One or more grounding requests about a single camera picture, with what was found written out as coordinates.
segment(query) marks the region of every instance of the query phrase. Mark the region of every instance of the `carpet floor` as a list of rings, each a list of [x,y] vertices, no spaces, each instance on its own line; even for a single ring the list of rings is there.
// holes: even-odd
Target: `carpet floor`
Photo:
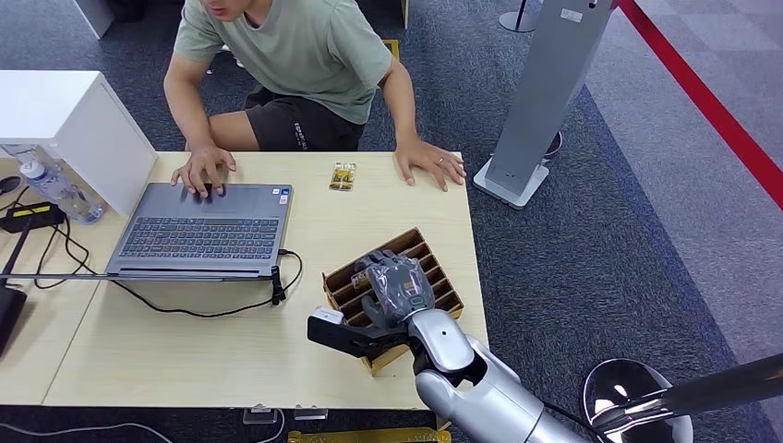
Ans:
[[[156,5],[143,22],[115,24],[96,42],[63,3],[69,2],[0,4],[0,67],[101,70],[153,146],[181,150],[184,140],[162,90],[178,7]],[[517,5],[413,1],[407,31],[398,1],[360,5],[383,38],[400,41],[401,59],[416,85],[422,137],[461,151],[469,175],[477,172],[494,149],[531,38],[497,23],[500,13]],[[208,111],[238,109],[254,81],[229,54],[219,56],[212,70],[203,85]],[[468,188],[493,352],[535,395],[574,412],[584,377],[605,359],[647,362],[672,382],[736,365],[589,91],[577,96],[562,132],[565,149],[524,210]],[[391,150],[392,134],[378,97],[361,149]],[[0,422],[38,430],[130,420],[153,425],[177,442],[248,442],[276,431],[242,426],[241,413],[231,410],[0,408]],[[355,429],[362,422],[432,425],[433,417],[337,411],[326,422],[290,428]],[[777,441],[755,403],[695,416],[693,424],[699,442]],[[458,429],[453,433],[455,441],[467,441]],[[0,428],[0,441],[38,440]],[[124,429],[49,441],[156,440]]]

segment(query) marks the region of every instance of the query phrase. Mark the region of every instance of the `man's right hand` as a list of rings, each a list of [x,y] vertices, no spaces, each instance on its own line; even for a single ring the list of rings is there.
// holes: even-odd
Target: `man's right hand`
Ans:
[[[182,167],[176,169],[172,174],[171,184],[182,178],[182,183],[190,194],[196,194],[198,191],[202,198],[209,196],[207,187],[204,185],[203,172],[206,171],[207,177],[212,183],[212,187],[219,195],[223,194],[223,182],[218,175],[218,166],[225,164],[230,171],[236,171],[236,162],[234,157],[227,150],[221,150],[214,144],[201,145],[200,147],[191,146],[190,159]]]

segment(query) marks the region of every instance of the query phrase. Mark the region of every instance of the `plastic bottle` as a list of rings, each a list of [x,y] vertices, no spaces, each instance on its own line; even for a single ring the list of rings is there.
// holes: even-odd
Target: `plastic bottle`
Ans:
[[[97,222],[103,207],[87,199],[78,186],[71,183],[62,169],[47,167],[35,160],[25,163],[19,171],[27,177],[27,184],[41,197],[57,205],[71,219],[82,224]]]
[[[62,166],[53,159],[41,145],[0,145],[11,157],[17,159],[19,165],[36,161],[47,168],[57,168],[62,171]]]

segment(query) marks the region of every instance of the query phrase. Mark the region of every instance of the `cardboard box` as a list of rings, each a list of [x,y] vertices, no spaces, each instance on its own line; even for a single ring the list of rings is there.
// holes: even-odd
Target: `cardboard box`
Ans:
[[[427,275],[427,280],[432,286],[435,294],[435,307],[443,309],[452,317],[459,318],[463,312],[464,305],[457,292],[454,291],[452,283],[446,277],[443,268],[435,258],[429,245],[424,240],[417,228],[403,233],[391,241],[378,246],[378,250],[391,250],[396,254],[404,254],[410,258],[418,259],[422,270]],[[343,313],[345,320],[351,326],[369,327],[371,321],[362,307],[362,297],[369,295],[378,301],[375,292],[370,288],[362,293],[358,293],[352,283],[354,276],[355,263],[361,257],[357,257],[351,263],[339,268],[329,275],[323,275],[323,290],[326,293],[327,301],[332,309]],[[408,352],[405,345],[397,346],[388,352],[372,360],[362,358],[362,362],[367,366],[370,373],[375,375],[385,365]]]

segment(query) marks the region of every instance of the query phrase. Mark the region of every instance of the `laptop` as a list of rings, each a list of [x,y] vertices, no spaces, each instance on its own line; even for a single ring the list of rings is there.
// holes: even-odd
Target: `laptop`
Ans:
[[[128,280],[268,279],[277,264],[290,185],[223,185],[223,195],[190,195],[150,183],[109,259]]]

